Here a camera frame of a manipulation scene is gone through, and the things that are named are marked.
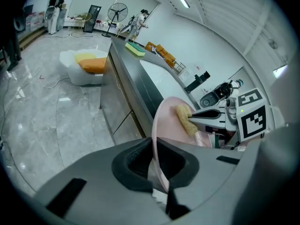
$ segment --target white sink basin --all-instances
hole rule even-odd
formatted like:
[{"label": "white sink basin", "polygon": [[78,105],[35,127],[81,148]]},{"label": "white sink basin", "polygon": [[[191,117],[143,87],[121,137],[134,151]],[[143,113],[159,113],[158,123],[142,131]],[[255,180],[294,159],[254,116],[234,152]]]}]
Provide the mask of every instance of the white sink basin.
[{"label": "white sink basin", "polygon": [[163,98],[178,97],[187,102],[194,110],[195,106],[184,92],[183,88],[177,83],[173,76],[163,67],[152,62],[140,60],[141,65],[148,73],[149,77],[157,87]]}]

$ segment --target stainless steel counter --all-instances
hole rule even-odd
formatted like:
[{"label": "stainless steel counter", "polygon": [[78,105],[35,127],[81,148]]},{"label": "stainless steel counter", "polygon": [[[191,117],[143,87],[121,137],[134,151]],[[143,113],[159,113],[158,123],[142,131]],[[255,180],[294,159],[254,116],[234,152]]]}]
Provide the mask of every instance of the stainless steel counter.
[{"label": "stainless steel counter", "polygon": [[[141,137],[150,137],[153,119],[163,101],[157,87],[144,70],[140,59],[169,71],[178,84],[184,84],[175,72],[158,56],[146,51],[139,57],[125,47],[125,42],[112,38],[101,89],[101,107],[115,144]],[[195,99],[186,95],[196,109]]]}]

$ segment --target white chair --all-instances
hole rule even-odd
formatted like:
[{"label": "white chair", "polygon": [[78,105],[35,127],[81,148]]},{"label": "white chair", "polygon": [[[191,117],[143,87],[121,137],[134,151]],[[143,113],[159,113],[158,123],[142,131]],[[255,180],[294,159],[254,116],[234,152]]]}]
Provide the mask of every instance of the white chair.
[{"label": "white chair", "polygon": [[97,58],[107,57],[107,53],[96,49],[68,50],[60,53],[61,73],[67,73],[71,83],[77,86],[86,84],[101,84],[103,74],[95,74],[84,71],[76,62],[75,56],[79,53],[92,53]]}]

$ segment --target green sponge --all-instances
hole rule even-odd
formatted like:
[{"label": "green sponge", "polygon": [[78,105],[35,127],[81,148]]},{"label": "green sponge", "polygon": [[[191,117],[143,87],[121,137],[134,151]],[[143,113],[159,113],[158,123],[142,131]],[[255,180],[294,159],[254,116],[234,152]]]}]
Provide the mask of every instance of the green sponge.
[{"label": "green sponge", "polygon": [[146,54],[146,52],[135,43],[126,43],[125,47],[137,56],[144,56]]}]

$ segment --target standing fan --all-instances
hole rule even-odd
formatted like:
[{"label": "standing fan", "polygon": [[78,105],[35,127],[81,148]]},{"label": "standing fan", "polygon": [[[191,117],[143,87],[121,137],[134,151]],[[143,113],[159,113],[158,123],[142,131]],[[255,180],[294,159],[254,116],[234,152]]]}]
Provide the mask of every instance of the standing fan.
[{"label": "standing fan", "polygon": [[109,29],[113,22],[123,21],[128,14],[128,8],[124,3],[115,3],[108,9],[108,18],[111,20],[111,24],[106,33],[102,33],[102,36],[110,38],[111,35],[108,34]]}]

